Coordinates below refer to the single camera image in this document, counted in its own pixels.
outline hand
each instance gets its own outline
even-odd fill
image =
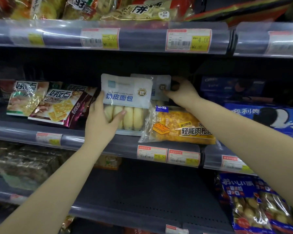
[[[118,124],[124,118],[126,111],[119,112],[111,123],[105,118],[103,107],[104,91],[101,91],[96,101],[90,105],[89,115],[86,122],[85,142],[86,146],[104,146],[113,139]]]
[[[180,86],[177,91],[163,90],[164,94],[171,98],[176,104],[185,108],[187,111],[193,106],[193,100],[200,98],[194,86],[185,78],[174,76],[172,80],[177,81]]]

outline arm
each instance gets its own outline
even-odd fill
[[[182,78],[179,90],[165,91],[191,112],[224,145],[293,206],[293,138],[200,98]]]
[[[125,111],[108,123],[104,93],[90,106],[85,142],[47,181],[0,224],[0,234],[56,234]]]

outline plastic price strip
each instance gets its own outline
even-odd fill
[[[61,146],[62,134],[37,132],[36,141],[46,146]]]
[[[189,230],[166,225],[165,234],[189,234]]]
[[[269,31],[265,55],[293,56],[293,31]]]
[[[166,162],[167,152],[168,149],[164,148],[138,145],[137,158],[154,162]]]
[[[255,173],[238,157],[223,155],[222,160],[221,170],[223,171],[255,175]]]
[[[169,149],[167,163],[197,168],[200,164],[200,153]]]
[[[26,199],[26,196],[11,194],[9,203],[21,205]]]
[[[167,30],[165,51],[208,53],[211,36],[210,29]]]
[[[32,29],[10,29],[10,39],[15,46],[44,47],[43,33]]]
[[[83,29],[82,46],[92,49],[119,50],[119,30],[120,28]]]

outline left hand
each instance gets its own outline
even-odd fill
[[[118,124],[124,118],[126,111],[119,112],[111,123],[105,118],[103,98],[105,94],[101,91],[96,101],[90,105],[89,115],[86,122],[85,142],[86,146],[104,146],[113,139]]]

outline oreo box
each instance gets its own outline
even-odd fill
[[[260,96],[264,86],[265,81],[258,79],[204,76],[201,82],[201,91]]]
[[[293,108],[226,103],[225,108],[293,138]]]

